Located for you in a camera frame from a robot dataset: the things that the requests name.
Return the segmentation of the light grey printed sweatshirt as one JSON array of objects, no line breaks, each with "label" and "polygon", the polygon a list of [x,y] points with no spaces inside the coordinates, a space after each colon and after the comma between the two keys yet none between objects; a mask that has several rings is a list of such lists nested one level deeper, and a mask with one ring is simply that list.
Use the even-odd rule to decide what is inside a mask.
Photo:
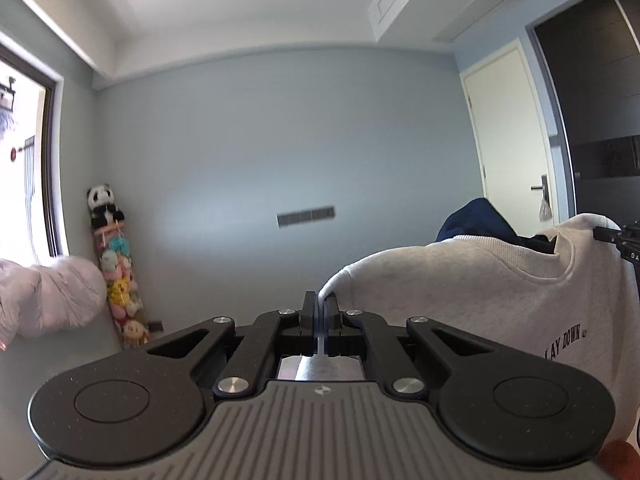
[{"label": "light grey printed sweatshirt", "polygon": [[597,226],[615,224],[578,214],[544,231],[548,254],[475,235],[384,250],[344,266],[320,296],[392,325],[434,318],[583,370],[614,399],[608,440],[625,440],[639,411],[639,292],[634,267],[594,238]]}]

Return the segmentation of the red sleeve of operator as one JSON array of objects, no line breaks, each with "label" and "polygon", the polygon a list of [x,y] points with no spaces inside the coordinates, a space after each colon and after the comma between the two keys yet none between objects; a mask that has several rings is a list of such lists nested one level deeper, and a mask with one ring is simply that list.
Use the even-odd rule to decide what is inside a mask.
[{"label": "red sleeve of operator", "polygon": [[617,480],[640,480],[640,456],[627,441],[608,442],[598,454],[597,463]]}]

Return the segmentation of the pink rolled duvet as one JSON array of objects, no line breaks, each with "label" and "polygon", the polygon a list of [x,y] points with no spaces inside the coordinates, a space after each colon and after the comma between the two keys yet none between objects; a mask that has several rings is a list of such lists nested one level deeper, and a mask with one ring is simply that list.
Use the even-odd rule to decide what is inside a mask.
[{"label": "pink rolled duvet", "polygon": [[1,263],[1,348],[17,336],[38,338],[76,330],[101,313],[106,283],[99,268],[80,257],[56,257],[45,266]]}]

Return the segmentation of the white room door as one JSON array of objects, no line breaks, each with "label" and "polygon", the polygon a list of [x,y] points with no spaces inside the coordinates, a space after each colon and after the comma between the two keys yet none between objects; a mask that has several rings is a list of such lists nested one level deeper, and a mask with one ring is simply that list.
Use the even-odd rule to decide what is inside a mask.
[{"label": "white room door", "polygon": [[[532,73],[514,40],[461,74],[484,196],[520,235],[558,221],[549,138]],[[548,177],[550,203],[532,191]]]}]

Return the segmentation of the dark navy garment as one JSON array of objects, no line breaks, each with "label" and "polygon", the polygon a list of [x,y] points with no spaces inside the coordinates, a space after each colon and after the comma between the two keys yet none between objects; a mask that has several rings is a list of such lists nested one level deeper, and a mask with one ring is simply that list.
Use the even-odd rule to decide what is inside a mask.
[{"label": "dark navy garment", "polygon": [[545,235],[524,237],[516,234],[509,222],[484,197],[474,198],[450,214],[440,227],[435,240],[442,242],[462,235],[491,237],[547,255],[553,254],[555,248],[554,237],[549,240]]}]

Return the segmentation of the plush toy storage tube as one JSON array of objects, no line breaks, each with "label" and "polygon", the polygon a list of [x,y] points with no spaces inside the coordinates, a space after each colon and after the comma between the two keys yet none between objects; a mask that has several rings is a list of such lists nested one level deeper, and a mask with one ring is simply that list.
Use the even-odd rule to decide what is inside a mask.
[{"label": "plush toy storage tube", "polygon": [[115,222],[97,229],[93,232],[93,240],[116,333],[122,348],[130,349],[147,344],[151,332],[134,274],[125,226],[125,222]]}]

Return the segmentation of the dark wardrobe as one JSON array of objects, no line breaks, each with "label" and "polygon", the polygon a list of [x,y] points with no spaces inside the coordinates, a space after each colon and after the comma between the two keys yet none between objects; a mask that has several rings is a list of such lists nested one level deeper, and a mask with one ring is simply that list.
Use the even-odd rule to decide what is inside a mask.
[{"label": "dark wardrobe", "polygon": [[535,27],[574,174],[576,209],[639,219],[639,0],[582,0]]}]

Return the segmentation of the panda plush toy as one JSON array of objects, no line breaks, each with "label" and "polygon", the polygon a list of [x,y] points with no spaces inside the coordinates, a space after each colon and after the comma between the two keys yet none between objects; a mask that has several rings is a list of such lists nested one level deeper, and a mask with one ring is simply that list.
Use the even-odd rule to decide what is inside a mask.
[{"label": "panda plush toy", "polygon": [[125,215],[116,206],[115,194],[108,184],[99,184],[89,188],[87,205],[90,211],[91,226],[94,230],[125,221]]}]

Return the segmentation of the ceiling air vent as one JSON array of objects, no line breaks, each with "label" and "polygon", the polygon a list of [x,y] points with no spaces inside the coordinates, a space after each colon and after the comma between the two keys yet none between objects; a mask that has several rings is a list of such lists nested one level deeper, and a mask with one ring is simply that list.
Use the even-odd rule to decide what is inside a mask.
[{"label": "ceiling air vent", "polygon": [[508,0],[472,0],[432,40],[436,44],[452,44],[466,30],[506,1]]}]

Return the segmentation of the black wall socket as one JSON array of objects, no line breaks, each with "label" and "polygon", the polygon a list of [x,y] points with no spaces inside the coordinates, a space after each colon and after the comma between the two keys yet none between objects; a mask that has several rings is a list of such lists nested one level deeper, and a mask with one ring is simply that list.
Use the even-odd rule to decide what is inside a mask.
[{"label": "black wall socket", "polygon": [[161,333],[164,330],[164,326],[160,321],[149,321],[148,329],[151,333]]}]

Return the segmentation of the window with dark frame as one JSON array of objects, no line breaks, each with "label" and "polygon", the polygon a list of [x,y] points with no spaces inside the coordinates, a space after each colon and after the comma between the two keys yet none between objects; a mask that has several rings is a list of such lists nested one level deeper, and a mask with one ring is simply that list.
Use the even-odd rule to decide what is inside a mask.
[{"label": "window with dark frame", "polygon": [[58,81],[1,46],[1,257],[22,266],[63,255]]}]

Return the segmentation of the grey wall switch panel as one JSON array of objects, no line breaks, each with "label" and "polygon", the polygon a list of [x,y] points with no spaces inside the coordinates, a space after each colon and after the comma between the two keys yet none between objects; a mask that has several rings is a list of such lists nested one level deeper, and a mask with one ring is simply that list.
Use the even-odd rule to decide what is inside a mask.
[{"label": "grey wall switch panel", "polygon": [[321,208],[287,212],[286,214],[278,214],[277,222],[278,227],[283,229],[287,226],[296,226],[296,224],[326,221],[334,218],[335,208],[333,206],[325,206]]}]

